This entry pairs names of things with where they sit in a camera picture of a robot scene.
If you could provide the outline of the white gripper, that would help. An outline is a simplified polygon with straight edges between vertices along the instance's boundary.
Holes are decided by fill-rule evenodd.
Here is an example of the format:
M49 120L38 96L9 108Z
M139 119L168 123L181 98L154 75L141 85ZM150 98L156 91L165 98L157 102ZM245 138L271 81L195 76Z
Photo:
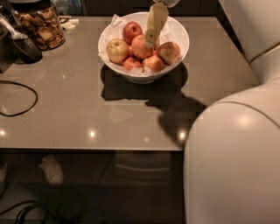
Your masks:
M167 21L168 8L174 7L180 0L152 0L154 4L150 7L147 25L144 34L144 43L148 48L152 48L163 30Z

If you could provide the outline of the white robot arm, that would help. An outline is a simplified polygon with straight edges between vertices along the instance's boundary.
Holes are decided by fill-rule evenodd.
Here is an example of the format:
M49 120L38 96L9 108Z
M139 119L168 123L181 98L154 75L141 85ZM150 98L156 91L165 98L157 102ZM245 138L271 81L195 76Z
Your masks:
M280 224L280 0L219 1L260 84L191 127L186 224Z

